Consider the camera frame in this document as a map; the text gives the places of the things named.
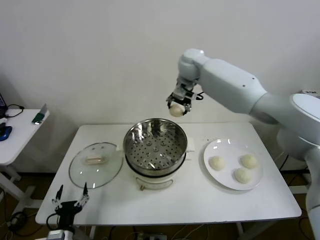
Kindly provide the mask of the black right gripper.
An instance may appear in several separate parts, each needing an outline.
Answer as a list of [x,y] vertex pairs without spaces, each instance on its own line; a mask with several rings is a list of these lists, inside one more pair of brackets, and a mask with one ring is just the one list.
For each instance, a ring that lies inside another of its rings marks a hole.
[[187,92],[186,94],[179,95],[174,92],[172,92],[168,98],[166,99],[167,107],[168,109],[171,108],[172,103],[176,103],[179,105],[183,105],[184,112],[183,115],[185,116],[187,113],[189,113],[192,109],[192,100],[194,98],[193,92]]

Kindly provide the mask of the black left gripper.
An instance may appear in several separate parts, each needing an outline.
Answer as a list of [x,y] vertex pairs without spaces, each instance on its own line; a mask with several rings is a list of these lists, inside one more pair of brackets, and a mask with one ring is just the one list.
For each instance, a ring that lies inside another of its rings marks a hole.
[[55,213],[59,216],[58,229],[64,231],[74,232],[75,216],[82,210],[89,200],[87,183],[85,182],[82,196],[76,201],[61,202],[61,196],[64,185],[62,184],[56,192],[55,198],[51,200],[54,205]]

